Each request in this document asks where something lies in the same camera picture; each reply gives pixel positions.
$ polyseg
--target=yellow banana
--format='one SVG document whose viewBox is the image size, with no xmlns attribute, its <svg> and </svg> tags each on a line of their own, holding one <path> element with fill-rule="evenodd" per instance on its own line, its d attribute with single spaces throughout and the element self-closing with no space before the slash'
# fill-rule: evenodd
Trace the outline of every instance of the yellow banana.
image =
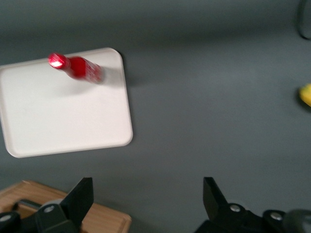
<svg viewBox="0 0 311 233">
<path fill-rule="evenodd" d="M 305 85 L 299 90 L 302 101 L 311 107 L 311 83 Z"/>
</svg>

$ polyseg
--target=screw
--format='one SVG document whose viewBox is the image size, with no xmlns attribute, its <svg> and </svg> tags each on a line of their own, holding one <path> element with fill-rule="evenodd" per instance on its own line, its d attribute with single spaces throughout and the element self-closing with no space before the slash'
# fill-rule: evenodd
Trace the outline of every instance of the screw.
<svg viewBox="0 0 311 233">
<path fill-rule="evenodd" d="M 49 213 L 49 212 L 51 212 L 53 209 L 54 209 L 54 206 L 51 205 L 51 206 L 45 208 L 45 209 L 43 210 L 43 212 L 44 212 L 44 213 Z"/>
<path fill-rule="evenodd" d="M 5 222 L 5 221 L 9 220 L 10 218 L 11 218 L 10 215 L 5 215 L 5 216 L 0 218 L 0 222 Z"/>
<path fill-rule="evenodd" d="M 240 212 L 241 211 L 240 207 L 237 205 L 230 205 L 230 210 L 232 210 L 234 212 Z"/>
<path fill-rule="evenodd" d="M 272 212 L 270 214 L 270 216 L 271 216 L 271 218 L 273 218 L 275 220 L 278 220 L 278 221 L 281 221 L 283 219 L 282 216 L 279 213 L 277 213 L 277 212 Z"/>
</svg>

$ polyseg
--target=red bottle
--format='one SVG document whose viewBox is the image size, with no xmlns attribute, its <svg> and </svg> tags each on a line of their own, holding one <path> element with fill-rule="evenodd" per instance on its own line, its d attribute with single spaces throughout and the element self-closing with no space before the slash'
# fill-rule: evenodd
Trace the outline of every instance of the red bottle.
<svg viewBox="0 0 311 233">
<path fill-rule="evenodd" d="M 65 71 L 70 77 L 86 80 L 91 83 L 102 81 L 102 68 L 82 57 L 65 57 L 59 53 L 49 56 L 49 64 L 56 69 Z"/>
</svg>

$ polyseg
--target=bottle label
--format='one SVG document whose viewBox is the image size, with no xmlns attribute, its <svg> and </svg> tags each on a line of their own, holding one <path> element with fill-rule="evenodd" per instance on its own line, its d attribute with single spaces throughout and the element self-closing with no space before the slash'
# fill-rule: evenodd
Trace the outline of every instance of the bottle label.
<svg viewBox="0 0 311 233">
<path fill-rule="evenodd" d="M 86 60 L 86 77 L 90 83 L 100 83 L 102 81 L 102 68 L 99 65 Z"/>
</svg>

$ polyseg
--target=gray table surface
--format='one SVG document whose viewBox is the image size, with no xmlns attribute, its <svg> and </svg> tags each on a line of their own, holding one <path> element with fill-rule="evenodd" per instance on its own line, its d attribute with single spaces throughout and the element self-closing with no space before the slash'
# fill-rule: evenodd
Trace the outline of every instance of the gray table surface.
<svg viewBox="0 0 311 233">
<path fill-rule="evenodd" d="M 128 213 L 131 233 L 194 232 L 203 177 L 255 214 L 311 209 L 311 42 L 298 1 L 2 1 L 0 65 L 111 47 L 125 63 L 133 141 L 16 159 L 0 136 L 0 189 L 34 180 Z"/>
</svg>

